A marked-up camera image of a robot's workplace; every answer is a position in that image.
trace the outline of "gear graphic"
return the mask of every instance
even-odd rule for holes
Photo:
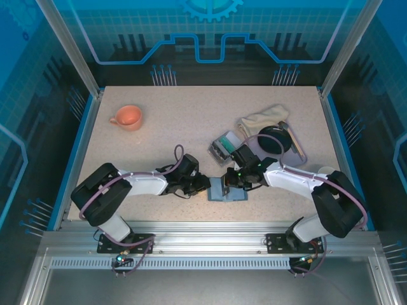
[[[0,9],[8,9],[14,21],[27,31],[37,19],[35,0],[0,0]]]
[[[179,0],[184,8],[184,13],[191,14],[191,18],[198,17],[199,21],[212,22],[222,17],[229,18],[229,13],[237,12],[237,6],[243,4],[243,0]]]

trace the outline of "white cloth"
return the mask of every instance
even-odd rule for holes
[[[272,106],[263,112],[251,114],[237,121],[237,128],[246,137],[257,135],[266,126],[276,125],[288,117],[288,111],[281,105]]]

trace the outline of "orange mug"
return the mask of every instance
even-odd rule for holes
[[[141,109],[134,105],[122,107],[114,117],[109,119],[109,122],[128,132],[138,130],[142,123]]]

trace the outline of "speckled white tabletop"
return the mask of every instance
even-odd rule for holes
[[[120,107],[130,104],[143,111],[139,131],[126,132],[109,124]],[[301,168],[338,168],[316,87],[115,86],[105,89],[78,183],[105,162],[129,171],[173,164],[176,144],[199,160],[202,173],[220,177],[226,168],[209,155],[209,144],[228,130],[236,131],[237,119],[275,104],[289,111],[287,122],[308,157]],[[315,207],[297,194],[262,187],[250,192],[248,201],[229,203],[207,201],[207,192],[189,200],[173,195],[129,196],[118,211],[125,220],[292,221],[314,214]],[[78,214],[72,204],[69,219],[78,220]]]

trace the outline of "black mounting bracket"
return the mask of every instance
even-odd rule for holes
[[[145,240],[146,238],[152,237],[154,234],[134,234],[132,236],[132,241],[126,240],[126,243],[137,243],[138,241]],[[130,254],[143,254],[148,246],[148,242],[142,243],[141,245],[138,245],[134,248],[130,249]],[[147,254],[153,253],[153,247],[152,245],[150,249],[147,251]],[[100,254],[118,254],[121,251],[124,251],[128,249],[128,247],[122,247],[119,245],[116,245],[115,243],[112,243],[106,236],[105,234],[101,234],[99,236],[99,244],[97,245],[97,253]]]
[[[266,234],[265,245],[267,246],[268,254],[318,254],[324,253],[324,247],[322,246],[321,238],[314,238],[314,242],[317,243],[317,250],[311,244],[298,243],[298,249],[294,250],[287,242],[287,235],[285,233],[279,234]]]

